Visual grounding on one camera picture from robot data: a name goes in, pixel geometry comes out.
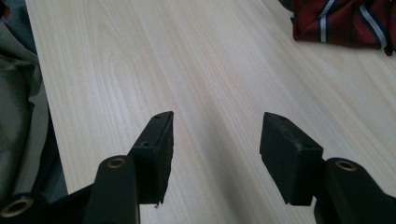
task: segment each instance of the red tie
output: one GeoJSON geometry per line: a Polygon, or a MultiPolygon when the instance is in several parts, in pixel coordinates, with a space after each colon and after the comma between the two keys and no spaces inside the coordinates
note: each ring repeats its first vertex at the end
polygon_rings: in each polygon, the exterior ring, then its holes
{"type": "Polygon", "coordinates": [[[396,0],[293,0],[293,37],[396,54],[396,0]]]}

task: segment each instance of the wood grain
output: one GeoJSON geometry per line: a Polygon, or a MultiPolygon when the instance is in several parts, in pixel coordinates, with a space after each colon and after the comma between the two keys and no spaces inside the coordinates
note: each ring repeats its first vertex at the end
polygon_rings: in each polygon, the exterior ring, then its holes
{"type": "Polygon", "coordinates": [[[27,5],[69,192],[173,110],[169,189],[158,209],[141,207],[143,223],[314,223],[262,164],[264,111],[396,195],[396,63],[382,51],[295,43],[277,1],[27,5]]]}

